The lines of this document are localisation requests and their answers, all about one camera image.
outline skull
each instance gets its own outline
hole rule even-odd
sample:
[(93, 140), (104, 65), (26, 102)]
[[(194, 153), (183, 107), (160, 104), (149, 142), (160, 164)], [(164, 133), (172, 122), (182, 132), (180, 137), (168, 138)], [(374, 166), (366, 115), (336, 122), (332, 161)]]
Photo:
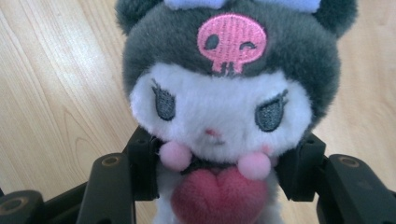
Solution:
[(242, 74), (245, 63), (262, 56), (266, 34), (253, 19), (227, 13), (206, 21), (199, 29), (197, 42), (201, 54), (213, 62), (214, 72)]

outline white bow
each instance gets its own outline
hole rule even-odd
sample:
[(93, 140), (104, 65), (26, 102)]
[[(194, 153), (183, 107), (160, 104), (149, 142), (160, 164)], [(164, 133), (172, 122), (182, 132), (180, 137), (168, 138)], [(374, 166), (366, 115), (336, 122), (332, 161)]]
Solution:
[(278, 3), (301, 12), (314, 13), (320, 7), (320, 0), (255, 0), (256, 2)]
[(164, 0), (164, 2), (173, 10), (195, 7), (211, 7), (219, 9), (227, 2), (227, 0)]
[[(210, 7), (219, 9), (228, 0), (164, 0), (171, 9), (189, 9), (195, 7)], [(254, 0), (256, 2), (276, 3), (297, 11), (314, 13), (319, 9), (320, 0)]]

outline plush toy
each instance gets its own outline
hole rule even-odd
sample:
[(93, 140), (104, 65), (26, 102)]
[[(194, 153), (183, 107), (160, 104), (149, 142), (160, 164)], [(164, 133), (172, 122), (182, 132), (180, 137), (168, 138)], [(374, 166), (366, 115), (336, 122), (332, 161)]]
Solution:
[(133, 115), (164, 141), (157, 224), (281, 223), (276, 158), (337, 91), (354, 0), (119, 0)]

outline black holder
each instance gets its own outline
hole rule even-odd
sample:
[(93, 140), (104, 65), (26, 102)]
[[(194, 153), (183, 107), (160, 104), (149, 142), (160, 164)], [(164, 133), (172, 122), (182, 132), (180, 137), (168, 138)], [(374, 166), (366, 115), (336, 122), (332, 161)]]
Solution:
[[(0, 198), (1, 224), (135, 224), (135, 201), (159, 197), (156, 183), (162, 142), (138, 128), (122, 153), (95, 161), (90, 179), (43, 202), (37, 191)], [(370, 167), (346, 155), (324, 156), (326, 145), (313, 134), (285, 153), (276, 167), (289, 200), (312, 202), (318, 194), (321, 224), (396, 224), (396, 194)]]

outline pink ball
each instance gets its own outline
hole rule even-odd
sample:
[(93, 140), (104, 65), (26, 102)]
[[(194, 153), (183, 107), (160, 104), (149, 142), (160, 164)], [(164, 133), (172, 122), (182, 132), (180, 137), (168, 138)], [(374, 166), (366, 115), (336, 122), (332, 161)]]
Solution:
[(165, 143), (160, 148), (160, 159), (163, 166), (173, 171), (183, 171), (189, 167), (192, 153), (190, 149), (177, 142)]
[(267, 155), (253, 152), (239, 159), (238, 170), (247, 179), (263, 180), (270, 174), (271, 162)]

